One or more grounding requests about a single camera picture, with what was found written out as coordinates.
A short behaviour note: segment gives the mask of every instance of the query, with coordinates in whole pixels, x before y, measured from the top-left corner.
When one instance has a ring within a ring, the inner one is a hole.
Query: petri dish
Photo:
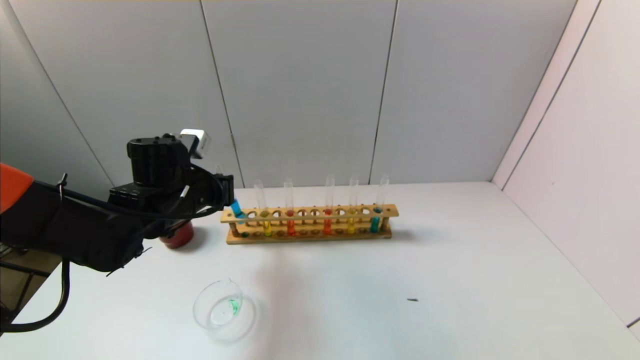
[[[200,292],[193,304],[193,318],[209,337],[234,341],[251,327],[253,309],[240,286],[231,279],[216,281]]]

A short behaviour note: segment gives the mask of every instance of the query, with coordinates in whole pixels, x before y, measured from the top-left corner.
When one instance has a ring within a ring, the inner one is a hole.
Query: test tube rack
[[[225,209],[220,218],[223,224],[229,224],[227,244],[256,244],[256,243],[292,243],[307,241],[333,241],[333,240],[365,240],[365,239],[390,239],[392,236],[389,218],[399,216],[396,205],[384,204],[382,212],[374,211],[376,205],[355,206],[356,213],[347,213],[353,206],[334,206],[332,215],[325,215],[324,207],[305,206],[294,208],[294,215],[285,215],[284,208],[268,208],[269,216],[260,217],[264,210],[243,209],[245,217],[237,218],[231,209]],[[373,218],[380,218],[380,228],[377,233],[370,230]],[[355,219],[355,233],[347,232],[347,219]],[[325,234],[324,220],[332,220],[331,234]],[[296,234],[287,234],[287,221],[295,221]],[[265,236],[262,222],[270,221],[273,233]]]

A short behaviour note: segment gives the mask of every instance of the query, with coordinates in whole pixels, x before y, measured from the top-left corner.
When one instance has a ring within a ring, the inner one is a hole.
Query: black cable
[[[203,168],[191,164],[192,167],[199,169],[203,172],[205,172],[206,174],[208,174],[208,172],[206,170],[204,170]],[[40,183],[38,181],[36,181],[36,183],[38,183],[39,185],[48,188],[50,190],[53,190],[55,187],[53,185],[47,184],[47,183]],[[218,186],[221,187],[221,185],[215,181],[211,181],[211,184],[216,184]],[[106,202],[106,201],[102,201],[102,200],[98,200],[98,199],[94,199],[93,197],[89,197],[87,195],[83,195],[81,193],[77,193],[77,192],[73,192],[71,190],[65,190],[65,195],[67,197],[70,197],[72,199],[75,200],[79,200],[81,202],[85,202],[87,204],[93,205],[93,206],[97,206],[98,208],[102,208],[108,211],[111,211],[112,213],[118,213],[120,215],[126,215],[126,216],[130,216],[130,217],[137,217],[137,218],[147,218],[147,219],[156,219],[156,220],[191,220],[194,218],[202,218],[202,217],[206,217],[209,216],[215,212],[218,211],[218,209],[215,208],[209,208],[206,209],[204,211],[201,211],[199,213],[193,213],[193,214],[189,214],[189,215],[169,215],[169,214],[157,214],[157,213],[147,213],[144,211],[138,211],[138,210],[131,210],[131,209],[127,209],[127,208],[123,208],[121,206],[117,206],[114,204],[111,204],[110,202]]]
[[[46,318],[30,323],[7,323],[0,326],[0,332],[27,332],[38,330],[46,325],[49,325],[55,320],[64,310],[69,300],[69,291],[71,290],[71,283],[69,281],[69,259],[62,259],[62,294],[60,295],[60,302],[56,309]]]
[[[67,195],[67,191],[65,190],[65,186],[67,185],[67,173],[62,175],[62,179],[58,181],[56,184],[58,191],[60,192],[60,203],[58,204],[58,209],[56,210],[55,215],[49,221],[49,225],[47,225],[47,229],[51,224],[55,221],[60,213],[60,209],[62,208],[62,202]],[[69,281],[69,268],[70,261],[69,259],[62,259],[62,294],[60,295],[60,301],[58,302],[58,306],[53,310],[53,312],[47,316],[46,318],[30,323],[6,323],[0,325],[0,332],[27,332],[38,330],[46,325],[49,325],[53,320],[55,320],[64,310],[67,305],[67,301],[69,300],[69,291],[71,289],[71,283]]]

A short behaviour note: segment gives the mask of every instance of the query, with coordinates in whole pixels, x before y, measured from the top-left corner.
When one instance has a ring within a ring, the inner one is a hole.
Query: white table
[[[375,187],[361,186],[361,202]],[[322,188],[297,188],[299,205]],[[253,190],[238,190],[245,207]],[[347,199],[336,189],[336,202]],[[270,205],[282,191],[267,189]],[[227,245],[219,215],[180,250],[153,249],[105,277],[72,266],[51,325],[0,338],[3,359],[640,359],[640,341],[578,271],[490,183],[392,185],[394,238]],[[213,343],[191,316],[231,277],[257,305],[253,332]],[[48,315],[60,268],[19,315]],[[416,298],[418,302],[407,301]]]

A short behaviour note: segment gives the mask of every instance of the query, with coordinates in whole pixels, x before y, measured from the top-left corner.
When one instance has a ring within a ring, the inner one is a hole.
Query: red liquid
[[[287,210],[287,216],[292,217],[295,214],[293,210]],[[293,220],[287,221],[287,234],[289,236],[296,236],[296,222]]]
[[[324,214],[331,215],[333,214],[333,211],[331,209],[324,209]],[[322,232],[325,235],[331,235],[331,219],[330,218],[324,220],[324,229],[322,230]]]

